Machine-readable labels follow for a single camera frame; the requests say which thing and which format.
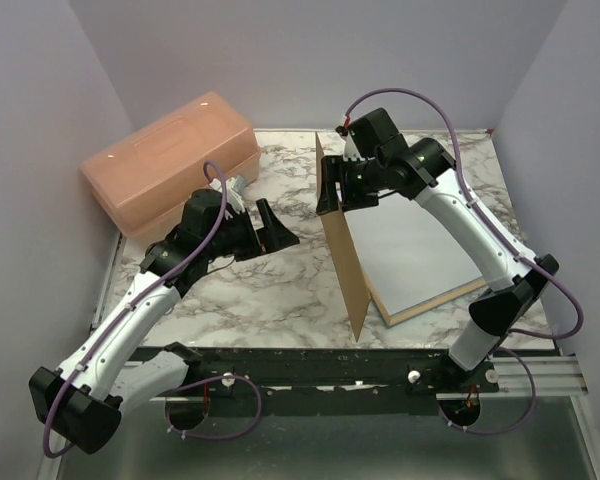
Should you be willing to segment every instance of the box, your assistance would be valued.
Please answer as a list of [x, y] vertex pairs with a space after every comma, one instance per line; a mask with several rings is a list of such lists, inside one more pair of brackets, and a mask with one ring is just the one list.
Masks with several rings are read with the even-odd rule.
[[180, 221], [191, 193], [207, 185], [213, 160], [227, 178], [259, 174], [260, 147], [249, 121], [208, 93], [85, 160], [80, 168], [120, 231], [148, 244]]
[[[318, 135], [316, 134], [317, 196], [320, 195], [320, 189], [322, 186], [321, 160], [323, 156], [324, 151]], [[420, 208], [415, 205], [413, 205], [413, 207], [417, 209], [416, 211], [419, 213], [419, 215], [425, 216], [424, 218], [418, 217], [418, 221], [416, 222], [418, 225], [424, 228], [426, 223], [425, 220], [431, 220], [432, 225], [434, 225], [436, 228], [436, 230], [433, 232], [434, 235], [439, 237], [443, 242], [450, 242], [448, 247], [444, 248], [443, 251], [450, 251], [453, 247], [455, 250], [459, 250], [459, 252], [456, 252], [456, 254], [466, 256], [466, 261], [473, 266], [468, 255], [461, 250], [461, 248], [456, 244], [455, 240], [449, 235], [448, 232], [446, 232], [446, 230], [444, 230], [442, 226], [438, 224], [437, 221], [435, 221], [435, 219], [433, 219], [433, 217], [429, 218], [429, 214], [427, 212], [421, 211]], [[476, 268], [475, 274], [478, 276], [478, 278], [472, 278], [473, 274], [470, 273], [467, 277], [468, 280], [457, 284], [457, 286], [454, 285], [453, 288], [448, 288], [449, 286], [447, 285], [446, 287], [443, 287], [441, 291], [437, 291], [436, 294], [424, 299], [424, 301], [408, 305], [404, 310], [395, 314], [391, 314], [385, 306], [378, 289], [371, 282], [370, 276], [364, 271], [363, 264], [360, 261], [360, 254], [358, 251], [356, 251], [356, 246], [353, 240], [354, 235], [351, 233], [352, 227], [347, 222], [344, 213], [341, 210], [338, 210], [336, 212], [323, 215], [320, 217], [320, 219], [322, 221], [322, 227], [325, 232], [327, 244], [329, 245], [336, 275], [338, 277], [344, 303], [349, 315], [351, 328], [356, 340], [358, 340], [360, 336], [364, 321], [367, 316], [367, 311], [369, 309], [369, 303], [372, 300], [378, 307], [378, 311], [380, 312], [380, 315], [385, 323], [388, 326], [393, 326], [484, 286], [484, 280]], [[369, 219], [367, 219], [366, 222], [366, 228], [371, 228], [373, 230], [375, 228], [372, 226], [373, 222], [368, 220]], [[405, 248], [409, 247], [405, 237], [401, 235], [397, 235], [397, 237], [401, 238], [401, 241], [405, 242]], [[444, 271], [444, 269], [440, 270], [441, 275], [445, 275], [447, 273]], [[439, 283], [440, 285], [444, 284], [442, 281], [436, 281], [436, 283]], [[405, 285], [405, 283], [402, 283], [400, 288], [405, 287]]]

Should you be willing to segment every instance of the wall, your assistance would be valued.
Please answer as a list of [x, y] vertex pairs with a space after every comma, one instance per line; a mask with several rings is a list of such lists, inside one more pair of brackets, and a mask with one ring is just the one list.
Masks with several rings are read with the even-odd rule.
[[[562, 263], [582, 301], [575, 350], [600, 427], [600, 0], [570, 0], [496, 130], [495, 145], [522, 228]], [[566, 331], [570, 304], [547, 292]]]
[[63, 0], [0, 0], [0, 479], [35, 478], [27, 382], [87, 335], [114, 228], [77, 172], [130, 122]]
[[[430, 95], [460, 128], [492, 127], [564, 3], [71, 0], [137, 127], [211, 89], [259, 127], [333, 127], [387, 86]], [[401, 126], [442, 128], [399, 101]]]

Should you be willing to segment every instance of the marble table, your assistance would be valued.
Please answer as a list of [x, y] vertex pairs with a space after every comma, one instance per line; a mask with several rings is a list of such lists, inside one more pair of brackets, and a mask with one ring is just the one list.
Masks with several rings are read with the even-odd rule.
[[[438, 133], [407, 133], [407, 141]], [[234, 263], [194, 285], [174, 311], [163, 317], [143, 345], [178, 341], [188, 346], [280, 348], [445, 348], [457, 338], [469, 315], [474, 292], [387, 328], [373, 305], [356, 343], [320, 219], [314, 213], [315, 141], [313, 132], [260, 131], [261, 173], [244, 193], [252, 213], [265, 197], [280, 220], [300, 237], [300, 245], [247, 262]], [[320, 132], [325, 153], [341, 152], [341, 140]], [[486, 205], [520, 236], [490, 137], [484, 132], [460, 135], [465, 176]], [[107, 309], [117, 302], [138, 271], [144, 252], [127, 241], [115, 273]], [[226, 265], [219, 259], [211, 267]], [[548, 331], [538, 302], [518, 325]], [[553, 342], [516, 335], [510, 348], [553, 348]]]

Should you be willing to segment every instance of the open box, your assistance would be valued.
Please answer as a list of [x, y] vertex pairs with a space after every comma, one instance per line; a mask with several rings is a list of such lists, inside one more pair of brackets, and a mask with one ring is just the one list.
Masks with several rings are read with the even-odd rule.
[[[324, 149], [322, 148], [322, 144], [320, 143], [317, 133], [315, 135], [315, 141], [316, 195], [319, 196], [322, 188], [321, 160], [324, 157]], [[419, 221], [431, 221], [427, 212], [421, 211], [421, 215], [422, 216], [418, 217]], [[392, 314], [385, 305], [382, 295], [380, 295], [376, 286], [374, 286], [374, 284], [371, 282], [370, 276], [365, 273], [365, 270], [362, 267], [362, 262], [360, 261], [359, 253], [356, 250], [356, 245], [354, 243], [355, 235], [352, 235], [344, 212], [342, 212], [342, 210], [331, 212], [326, 215], [322, 215], [320, 220], [322, 221], [322, 227], [327, 239], [327, 244], [329, 245], [329, 250], [335, 266], [338, 282], [340, 284], [344, 303], [349, 315], [349, 321], [351, 323], [351, 328], [356, 340], [358, 340], [360, 337], [371, 301], [373, 301], [378, 308], [378, 311], [380, 312], [380, 315], [387, 326], [391, 327], [485, 285], [484, 280], [479, 275], [477, 269], [475, 269], [475, 275], [477, 275], [476, 278], [472, 278], [472, 275], [470, 274], [465, 278], [465, 281], [460, 282], [453, 288], [443, 288], [439, 294], [431, 295], [424, 301], [417, 302], [411, 305], [409, 308]], [[448, 237], [443, 238], [443, 240], [447, 241], [449, 248], [456, 250], [454, 254], [452, 254], [450, 257], [445, 257], [445, 259], [451, 257], [455, 258], [458, 255], [463, 255], [466, 258], [460, 259], [461, 268], [467, 268], [467, 266], [475, 268], [468, 256], [463, 251], [460, 251], [460, 247], [455, 244], [455, 241], [448, 235], [448, 232], [443, 231], [443, 227], [439, 226], [436, 221], [433, 221], [433, 223], [435, 223], [434, 228], [437, 229], [434, 235], [436, 237]]]

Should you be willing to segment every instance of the gray floor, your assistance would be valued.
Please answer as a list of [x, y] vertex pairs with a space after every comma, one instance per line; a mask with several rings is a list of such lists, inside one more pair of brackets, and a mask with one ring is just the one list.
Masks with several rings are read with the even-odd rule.
[[[476, 426], [504, 426], [527, 400], [485, 400]], [[524, 429], [474, 437], [439, 418], [408, 416], [263, 419], [238, 440], [167, 435], [163, 404], [133, 412], [114, 439], [88, 456], [72, 451], [64, 480], [592, 479], [569, 399], [542, 399]], [[244, 419], [219, 419], [215, 433]]]

